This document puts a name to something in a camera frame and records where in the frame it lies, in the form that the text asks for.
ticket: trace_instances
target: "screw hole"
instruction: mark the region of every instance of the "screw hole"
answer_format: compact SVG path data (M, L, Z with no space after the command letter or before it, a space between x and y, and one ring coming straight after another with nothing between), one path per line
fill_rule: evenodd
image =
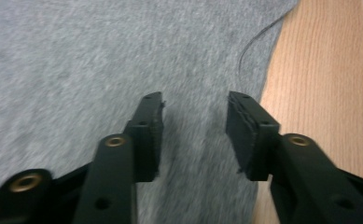
M289 141L301 147L309 146L309 141L302 137L292 136L289 138Z
M109 208L111 205L111 201L107 198L99 198L96 200L95 206L99 210L105 210Z
M108 147L118 147L118 146L122 146L125 143L125 139L121 138L121 137L112 137L112 138L108 138L105 141L105 144Z
M39 185L42 180L42 176L39 174L29 174L22 176L15 180L9 187L12 192L23 192L29 189L33 189Z
M347 199L346 197L344 197L342 195L333 195L331 199L339 207L342 207L342 208L348 209L348 210L355 209L354 204L349 199Z

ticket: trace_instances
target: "gray carpet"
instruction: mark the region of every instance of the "gray carpet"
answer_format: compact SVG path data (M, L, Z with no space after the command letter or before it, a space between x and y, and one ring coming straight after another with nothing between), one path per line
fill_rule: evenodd
M0 0L0 185L89 162L162 91L161 174L138 185L139 223L247 223L257 185L236 174L227 95L260 98L296 3Z

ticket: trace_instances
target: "light wood board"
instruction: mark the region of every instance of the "light wood board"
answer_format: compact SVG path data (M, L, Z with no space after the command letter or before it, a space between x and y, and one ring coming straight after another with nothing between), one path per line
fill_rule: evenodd
M300 0L285 18L261 104L281 133L310 136L363 177L363 0ZM253 223L278 223L267 182Z

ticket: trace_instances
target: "wooden surface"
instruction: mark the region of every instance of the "wooden surface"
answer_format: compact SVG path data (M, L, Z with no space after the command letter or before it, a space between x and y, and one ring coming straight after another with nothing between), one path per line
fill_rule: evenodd
M300 0L285 18L261 104L363 177L363 0ZM253 223L278 223L259 183Z

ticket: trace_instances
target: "thin wire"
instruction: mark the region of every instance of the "thin wire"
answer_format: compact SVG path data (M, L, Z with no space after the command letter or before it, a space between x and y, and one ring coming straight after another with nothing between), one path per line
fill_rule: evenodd
M277 20L273 21L271 24L269 24L268 26L266 26L265 28L263 28L257 35L255 35L244 47L242 54L240 55L239 58L239 64L238 64L238 70L237 70L237 77L239 79L239 83L241 83L241 79L240 79L240 73L242 70L242 60L243 57L245 56L245 54L247 53L248 49L251 47L251 45L254 43L254 41L256 41L257 39L259 39L263 34L265 34L265 32L267 32L269 29L271 29L278 21L282 20L283 17L288 13L286 12L285 14L283 14L283 16L279 17Z

